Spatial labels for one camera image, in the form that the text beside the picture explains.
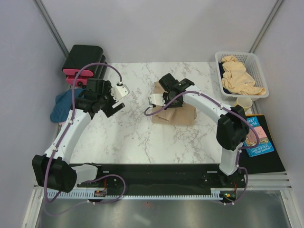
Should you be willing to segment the lower black pink drawer box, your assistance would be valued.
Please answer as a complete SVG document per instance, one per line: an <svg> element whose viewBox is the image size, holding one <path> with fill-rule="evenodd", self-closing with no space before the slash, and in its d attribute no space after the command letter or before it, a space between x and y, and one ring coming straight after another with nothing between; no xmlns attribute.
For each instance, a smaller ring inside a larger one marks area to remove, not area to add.
<svg viewBox="0 0 304 228"><path fill-rule="evenodd" d="M80 76L76 80L75 87L85 88L88 79L103 77L104 76L104 73L102 73L103 68L104 66L102 65L96 65L96 66L90 66L87 69L83 70ZM72 85L74 83L75 77L76 76L66 75L66 82Z"/></svg>

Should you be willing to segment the blue t shirt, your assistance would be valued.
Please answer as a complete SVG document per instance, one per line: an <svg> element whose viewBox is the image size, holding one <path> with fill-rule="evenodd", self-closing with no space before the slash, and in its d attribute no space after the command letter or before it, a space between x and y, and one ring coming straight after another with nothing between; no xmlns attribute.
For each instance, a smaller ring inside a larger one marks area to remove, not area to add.
<svg viewBox="0 0 304 228"><path fill-rule="evenodd" d="M55 106L50 114L50 120L53 123L63 123L69 115L70 107L72 105L72 89L61 93L55 98Z"/></svg>

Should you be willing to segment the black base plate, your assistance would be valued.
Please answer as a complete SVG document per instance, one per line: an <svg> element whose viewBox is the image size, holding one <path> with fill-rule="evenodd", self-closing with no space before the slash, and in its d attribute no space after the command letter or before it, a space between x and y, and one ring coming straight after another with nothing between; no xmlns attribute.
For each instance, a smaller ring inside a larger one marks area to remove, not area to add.
<svg viewBox="0 0 304 228"><path fill-rule="evenodd" d="M243 171L226 176L217 164L99 164L94 183L78 187L103 188L108 195L209 195L211 189L241 189Z"/></svg>

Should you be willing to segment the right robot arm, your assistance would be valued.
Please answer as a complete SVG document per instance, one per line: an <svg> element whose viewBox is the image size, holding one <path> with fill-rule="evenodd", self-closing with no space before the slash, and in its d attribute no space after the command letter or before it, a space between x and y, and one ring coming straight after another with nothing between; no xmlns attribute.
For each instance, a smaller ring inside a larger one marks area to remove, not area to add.
<svg viewBox="0 0 304 228"><path fill-rule="evenodd" d="M218 183L223 187L235 181L234 172L238 168L239 150L244 144L249 126L245 120L242 107L231 107L203 93L194 82L187 78L178 81L171 74L159 80L164 89L162 106L165 108L182 107L184 104L194 106L217 124L216 139L222 147Z"/></svg>

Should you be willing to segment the upper black pink drawer box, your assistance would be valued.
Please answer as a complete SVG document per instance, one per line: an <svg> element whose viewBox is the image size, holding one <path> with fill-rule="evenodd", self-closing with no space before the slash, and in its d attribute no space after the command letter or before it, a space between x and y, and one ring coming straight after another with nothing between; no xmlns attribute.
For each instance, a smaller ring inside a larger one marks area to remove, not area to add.
<svg viewBox="0 0 304 228"><path fill-rule="evenodd" d="M91 63L104 63L106 60L104 51L99 46L73 45L62 71L68 76L75 76L80 69Z"/></svg>

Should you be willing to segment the pink cube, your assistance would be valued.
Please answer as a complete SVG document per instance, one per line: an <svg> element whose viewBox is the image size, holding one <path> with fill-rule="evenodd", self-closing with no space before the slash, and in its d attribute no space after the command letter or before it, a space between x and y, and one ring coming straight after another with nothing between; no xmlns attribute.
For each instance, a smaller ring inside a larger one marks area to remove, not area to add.
<svg viewBox="0 0 304 228"><path fill-rule="evenodd" d="M266 135L264 129L262 128L262 126L254 127L254 130L257 133L260 140L267 138L267 135Z"/></svg>

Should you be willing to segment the white plastic basket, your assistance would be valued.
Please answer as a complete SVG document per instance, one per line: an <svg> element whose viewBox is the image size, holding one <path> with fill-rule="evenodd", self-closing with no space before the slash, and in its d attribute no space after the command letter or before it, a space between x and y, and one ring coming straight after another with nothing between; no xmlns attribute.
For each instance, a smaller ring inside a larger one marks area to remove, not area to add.
<svg viewBox="0 0 304 228"><path fill-rule="evenodd" d="M252 76L252 78L255 80L256 87L264 87L266 89L265 95L248 95L248 97L250 97L252 101L256 101L260 98L268 97L269 90L266 84L266 79L263 70L261 68L260 62L255 54L248 52L237 52L237 51L219 51L215 53L215 61L217 63L216 67L217 67L219 87L221 91L222 100L235 101L238 97L246 97L246 95L226 93L226 90L223 87L219 64L221 63L223 57L231 56L231 55L236 57L238 61L242 62L245 65L246 72L249 73Z"/></svg>

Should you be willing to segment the yellow mug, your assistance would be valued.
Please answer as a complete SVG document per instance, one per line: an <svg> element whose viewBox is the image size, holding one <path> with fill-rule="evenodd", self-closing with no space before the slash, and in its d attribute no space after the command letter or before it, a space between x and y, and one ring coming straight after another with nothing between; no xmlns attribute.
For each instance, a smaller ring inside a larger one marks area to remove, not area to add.
<svg viewBox="0 0 304 228"><path fill-rule="evenodd" d="M251 108L252 104L253 104L253 101L252 101L251 98L249 98L249 97L238 97L236 99L236 101L235 101L235 105L234 106L239 105L246 112L246 111L248 111Z"/></svg>

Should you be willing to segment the black pink drawer box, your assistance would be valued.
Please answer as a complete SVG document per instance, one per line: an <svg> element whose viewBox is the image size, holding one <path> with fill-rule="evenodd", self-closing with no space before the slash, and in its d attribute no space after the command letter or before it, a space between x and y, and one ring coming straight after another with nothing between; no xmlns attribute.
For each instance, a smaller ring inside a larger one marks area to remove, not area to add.
<svg viewBox="0 0 304 228"><path fill-rule="evenodd" d="M104 66L102 65L96 65L96 66L90 66L87 69L83 70L80 76L76 80L75 87L85 88L88 79L103 77L104 76L104 73L102 73L103 68ZM75 77L76 76L66 75L66 82L72 85L74 83Z"/></svg>
<svg viewBox="0 0 304 228"><path fill-rule="evenodd" d="M104 63L106 60L104 51L99 46L73 45L62 71L68 76L75 76L80 69L91 63Z"/></svg>

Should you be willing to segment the light yellow t shirt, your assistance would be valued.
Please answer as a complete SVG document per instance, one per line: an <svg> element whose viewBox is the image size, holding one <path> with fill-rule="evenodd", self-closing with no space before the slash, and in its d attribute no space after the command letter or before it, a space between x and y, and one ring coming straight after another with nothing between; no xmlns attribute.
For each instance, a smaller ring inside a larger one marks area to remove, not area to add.
<svg viewBox="0 0 304 228"><path fill-rule="evenodd" d="M232 94L239 95L265 95L264 87L256 87L253 77L246 72L244 63L238 61L234 55L221 59L224 69L221 79L223 87Z"/></svg>

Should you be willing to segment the blue storey treehouse book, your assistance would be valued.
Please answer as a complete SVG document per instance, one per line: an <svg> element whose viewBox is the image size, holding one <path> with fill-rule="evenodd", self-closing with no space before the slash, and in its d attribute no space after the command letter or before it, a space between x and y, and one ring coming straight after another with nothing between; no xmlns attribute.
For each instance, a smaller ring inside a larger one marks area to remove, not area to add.
<svg viewBox="0 0 304 228"><path fill-rule="evenodd" d="M258 120L256 116L248 117L247 121L252 125L253 128L257 126L262 126L261 122ZM259 140L259 145L255 148L252 148L256 144L256 142L257 139L255 134L251 129L249 129L249 134L247 135L246 140L244 142L245 147L250 147L249 149L246 149L249 157L255 157L275 151L273 144L270 142L270 138L268 136L263 140Z"/></svg>

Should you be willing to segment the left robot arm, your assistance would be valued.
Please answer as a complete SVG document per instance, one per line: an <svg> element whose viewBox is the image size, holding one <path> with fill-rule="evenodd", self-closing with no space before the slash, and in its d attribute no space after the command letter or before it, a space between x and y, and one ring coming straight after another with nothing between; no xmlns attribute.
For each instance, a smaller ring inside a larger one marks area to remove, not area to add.
<svg viewBox="0 0 304 228"><path fill-rule="evenodd" d="M104 182L104 175L93 165L71 167L74 148L84 129L99 111L110 117L124 108L118 103L129 94L126 85L112 85L110 81L90 79L78 96L72 97L67 120L52 145L43 155L35 155L32 167L39 186L69 193L77 184L88 181L94 187Z"/></svg>

